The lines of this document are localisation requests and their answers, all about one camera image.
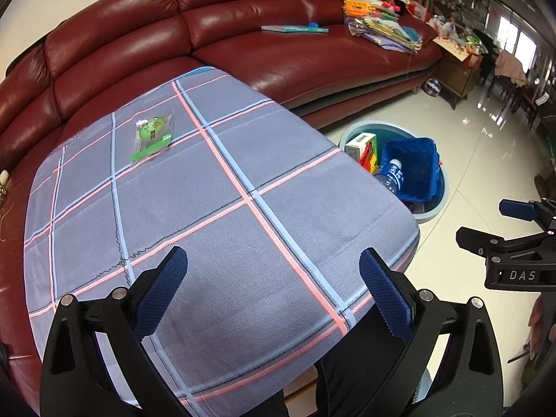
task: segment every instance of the transparent plastic bag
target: transparent plastic bag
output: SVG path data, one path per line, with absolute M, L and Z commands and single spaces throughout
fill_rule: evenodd
M 173 111 L 137 121 L 131 162 L 135 163 L 168 147 L 172 140 L 172 124 Z

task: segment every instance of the metal screw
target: metal screw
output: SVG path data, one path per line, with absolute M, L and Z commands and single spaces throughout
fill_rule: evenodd
M 483 300 L 481 298 L 471 298 L 471 304 L 473 304 L 477 309 L 480 309 L 483 307 Z
M 424 301 L 432 301 L 434 298 L 434 294 L 432 291 L 424 289 L 419 292 L 419 297 Z
M 112 292 L 112 297 L 115 300 L 120 300 L 122 298 L 125 298 L 126 295 L 127 295 L 127 288 L 125 287 L 118 287 Z
M 62 296 L 62 299 L 60 299 L 60 304 L 62 306 L 69 306 L 71 304 L 71 302 L 73 301 L 73 296 L 71 295 L 64 295 Z

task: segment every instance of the water bottle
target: water bottle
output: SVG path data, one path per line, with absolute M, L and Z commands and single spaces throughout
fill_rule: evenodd
M 390 163 L 383 164 L 375 174 L 375 178 L 383 184 L 386 189 L 394 193 L 394 196 L 397 195 L 401 184 L 404 182 L 400 161 L 394 158 L 390 160 Z

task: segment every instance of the white tile floor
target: white tile floor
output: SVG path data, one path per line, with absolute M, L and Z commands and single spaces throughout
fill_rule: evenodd
M 501 216 L 498 203 L 503 198 L 538 200 L 533 177 L 546 171 L 548 157 L 521 111 L 511 114 L 501 108 L 498 92 L 494 88 L 487 100 L 486 87 L 476 88 L 452 111 L 442 97 L 429 97 L 420 90 L 416 96 L 405 94 L 322 132 L 337 143 L 350 124 L 377 119 L 435 140 L 448 173 L 449 201 L 437 218 L 420 226 L 419 250 L 407 276 L 417 289 L 429 288 L 443 300 L 483 298 L 497 336 L 508 405 L 519 394 L 523 364 L 508 365 L 507 360 L 529 334 L 527 321 L 537 294 L 485 289 L 484 260 L 459 249 L 455 232 L 467 226 L 507 239 L 538 231 L 533 222 Z M 446 342 L 443 337 L 436 346 L 429 364 L 432 374 Z

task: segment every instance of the red leather sofa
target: red leather sofa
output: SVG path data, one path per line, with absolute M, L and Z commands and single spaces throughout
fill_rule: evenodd
M 329 34 L 261 32 L 316 22 Z M 418 55 L 349 35 L 341 0 L 100 0 L 63 22 L 0 84 L 0 341 L 10 374 L 38 408 L 41 362 L 23 284 L 23 233 L 35 171 L 60 143 L 156 85 L 212 65 L 319 128 L 421 85 L 440 58 L 434 31 Z

